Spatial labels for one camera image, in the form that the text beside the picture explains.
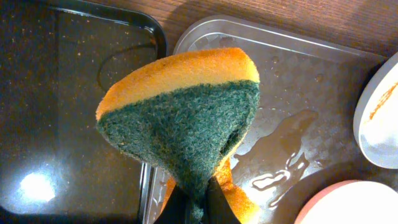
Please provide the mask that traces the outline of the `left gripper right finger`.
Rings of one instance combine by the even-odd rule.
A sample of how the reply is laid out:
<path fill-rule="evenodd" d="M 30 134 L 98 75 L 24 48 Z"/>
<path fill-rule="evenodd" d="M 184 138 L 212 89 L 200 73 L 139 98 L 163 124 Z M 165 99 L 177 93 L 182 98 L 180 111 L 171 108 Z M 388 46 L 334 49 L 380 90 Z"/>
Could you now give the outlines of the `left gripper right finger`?
<path fill-rule="evenodd" d="M 208 182 L 204 202 L 204 224 L 241 224 L 228 204 L 215 177 Z"/>

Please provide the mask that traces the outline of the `white plate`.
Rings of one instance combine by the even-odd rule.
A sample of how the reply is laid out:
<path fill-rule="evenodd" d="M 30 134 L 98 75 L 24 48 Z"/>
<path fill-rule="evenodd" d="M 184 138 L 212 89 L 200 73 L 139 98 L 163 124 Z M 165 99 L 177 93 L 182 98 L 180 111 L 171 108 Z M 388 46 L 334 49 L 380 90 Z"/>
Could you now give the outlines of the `white plate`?
<path fill-rule="evenodd" d="M 397 224 L 397 192 L 379 182 L 338 182 L 315 194 L 294 223 Z"/>

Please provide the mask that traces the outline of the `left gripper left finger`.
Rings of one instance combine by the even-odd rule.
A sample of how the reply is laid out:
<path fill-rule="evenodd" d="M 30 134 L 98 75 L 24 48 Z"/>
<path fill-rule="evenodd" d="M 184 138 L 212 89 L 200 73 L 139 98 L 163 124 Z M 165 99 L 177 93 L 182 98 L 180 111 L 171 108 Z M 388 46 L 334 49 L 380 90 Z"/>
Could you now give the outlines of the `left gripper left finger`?
<path fill-rule="evenodd" d="M 163 212 L 154 224 L 186 224 L 188 199 L 186 193 L 175 186 Z"/>

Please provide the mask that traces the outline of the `green and orange sponge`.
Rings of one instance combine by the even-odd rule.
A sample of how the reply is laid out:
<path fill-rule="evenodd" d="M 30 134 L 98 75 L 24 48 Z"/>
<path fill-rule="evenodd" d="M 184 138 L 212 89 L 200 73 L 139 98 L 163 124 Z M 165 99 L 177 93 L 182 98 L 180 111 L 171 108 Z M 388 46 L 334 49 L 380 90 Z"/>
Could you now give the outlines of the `green and orange sponge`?
<path fill-rule="evenodd" d="M 96 126 L 117 150 L 166 170 L 183 192 L 183 217 L 200 223 L 210 179 L 247 134 L 259 73 L 244 50 L 172 55 L 139 68 L 105 94 Z"/>

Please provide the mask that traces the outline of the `grey-white plate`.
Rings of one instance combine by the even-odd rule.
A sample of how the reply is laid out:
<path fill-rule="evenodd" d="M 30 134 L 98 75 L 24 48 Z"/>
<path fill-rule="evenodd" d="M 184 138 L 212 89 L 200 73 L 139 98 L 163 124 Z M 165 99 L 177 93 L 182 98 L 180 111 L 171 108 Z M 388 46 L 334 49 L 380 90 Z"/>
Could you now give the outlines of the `grey-white plate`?
<path fill-rule="evenodd" d="M 354 113 L 354 138 L 376 166 L 397 169 L 397 54 L 364 88 Z"/>

